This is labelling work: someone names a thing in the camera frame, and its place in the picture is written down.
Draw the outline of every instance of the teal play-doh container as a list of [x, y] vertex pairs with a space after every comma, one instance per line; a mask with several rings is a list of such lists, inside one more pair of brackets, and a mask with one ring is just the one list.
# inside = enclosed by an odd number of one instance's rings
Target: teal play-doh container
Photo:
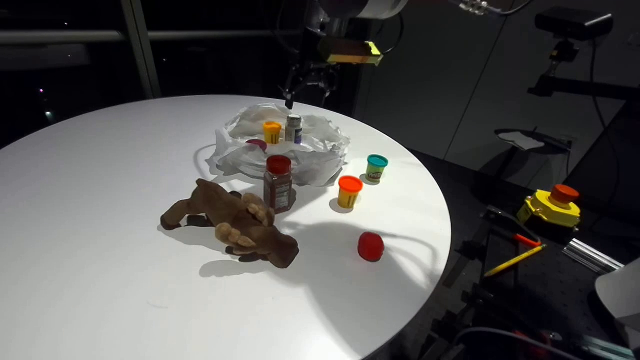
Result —
[[372, 183], [379, 183], [385, 167], [389, 165], [389, 160], [382, 155], [369, 155], [367, 158], [367, 180]]

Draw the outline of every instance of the white round table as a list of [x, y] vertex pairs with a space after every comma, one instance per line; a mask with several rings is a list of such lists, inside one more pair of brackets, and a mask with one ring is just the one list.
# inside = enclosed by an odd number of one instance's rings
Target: white round table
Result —
[[[210, 174], [205, 162], [214, 130], [261, 102], [281, 103], [240, 96], [136, 102], [2, 149], [2, 358], [360, 359], [395, 336], [442, 275], [451, 222], [424, 166], [361, 122], [294, 107], [351, 137], [342, 175], [364, 173], [370, 153], [390, 165], [379, 185], [365, 185], [351, 213], [330, 207], [337, 183], [296, 186], [295, 205], [276, 219], [300, 244], [288, 269], [238, 262], [210, 227], [159, 226], [199, 177], [262, 195], [261, 181]], [[385, 241], [377, 263], [358, 255], [364, 231]]]

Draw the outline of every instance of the pencil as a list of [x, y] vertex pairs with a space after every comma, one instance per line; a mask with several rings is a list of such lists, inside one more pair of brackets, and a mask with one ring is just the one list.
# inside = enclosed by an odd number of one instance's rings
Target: pencil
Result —
[[487, 273], [484, 275], [484, 277], [493, 276], [493, 275], [503, 271], [504, 269], [509, 268], [509, 267], [521, 262], [522, 260], [528, 258], [529, 256], [531, 256], [531, 255], [533, 255], [533, 254], [535, 254], [537, 252], [541, 252], [542, 249], [544, 249], [545, 247], [547, 247], [546, 244], [540, 245], [539, 247], [535, 247], [535, 248], [525, 252], [524, 254], [522, 254], [520, 256], [517, 256], [517, 257], [507, 261], [506, 263], [487, 271]]

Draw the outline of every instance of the yellow play-doh container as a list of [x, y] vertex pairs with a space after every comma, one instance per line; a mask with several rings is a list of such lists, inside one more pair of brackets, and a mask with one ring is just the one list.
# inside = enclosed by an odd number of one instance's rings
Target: yellow play-doh container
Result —
[[364, 186], [362, 181], [353, 176], [343, 176], [338, 181], [340, 192], [338, 193], [338, 205], [341, 208], [353, 209], [358, 199], [358, 194]]
[[281, 123], [267, 121], [262, 125], [262, 129], [264, 130], [264, 141], [266, 143], [275, 145], [280, 142], [280, 131], [282, 130]]

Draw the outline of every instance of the white plastic bag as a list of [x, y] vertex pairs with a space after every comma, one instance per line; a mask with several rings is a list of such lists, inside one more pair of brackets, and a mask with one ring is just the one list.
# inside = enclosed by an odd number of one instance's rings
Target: white plastic bag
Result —
[[[258, 104], [242, 109], [222, 129], [216, 130], [216, 151], [209, 159], [225, 172], [240, 171], [248, 176], [262, 177], [267, 158], [284, 155], [292, 161], [295, 184], [325, 185], [344, 165], [350, 143], [340, 129], [324, 117], [302, 116], [302, 144], [284, 141], [287, 116], [291, 111], [275, 104]], [[280, 143], [269, 144], [266, 153], [257, 145], [246, 143], [264, 139], [262, 125], [266, 121], [282, 124]]]

